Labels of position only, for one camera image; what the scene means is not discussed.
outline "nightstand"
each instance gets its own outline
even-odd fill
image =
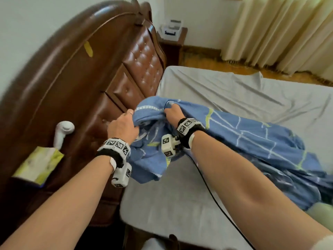
[[[180,61],[181,49],[184,45],[185,38],[187,35],[188,29],[183,27],[181,30],[181,35],[178,41],[165,40],[160,37],[157,33],[157,39],[159,41],[162,50],[164,51],[167,59],[166,66],[178,66]]]

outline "white wall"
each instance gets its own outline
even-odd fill
[[[185,45],[222,49],[233,31],[241,1],[164,0],[166,19],[184,20]]]
[[[105,0],[0,0],[0,97],[57,29],[89,6],[102,1]],[[159,25],[159,21],[164,20],[164,1],[148,1]]]

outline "person's right arm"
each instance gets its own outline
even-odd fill
[[[165,113],[175,128],[184,118],[177,104]],[[232,219],[257,250],[310,250],[325,236],[333,235],[251,162],[208,134],[196,131],[191,151]]]

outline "blue blanket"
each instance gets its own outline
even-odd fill
[[[167,122],[164,108],[177,103],[186,117],[195,118],[207,133],[251,161],[297,206],[307,210],[314,203],[333,197],[333,176],[321,169],[315,154],[306,150],[293,131],[272,123],[258,122],[181,100],[149,97],[135,110],[139,138],[131,145],[132,178],[139,183],[159,180],[170,160],[161,152],[163,135],[176,130]],[[172,160],[183,156],[180,151]]]

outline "mattress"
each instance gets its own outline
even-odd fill
[[[261,73],[243,76],[168,67],[157,95],[288,127],[304,140],[309,152],[317,154],[322,168],[333,173],[333,88],[265,79]],[[187,157],[172,162],[158,182],[139,184],[131,179],[120,215],[133,227],[164,237],[174,234],[185,243],[251,249],[214,203]]]

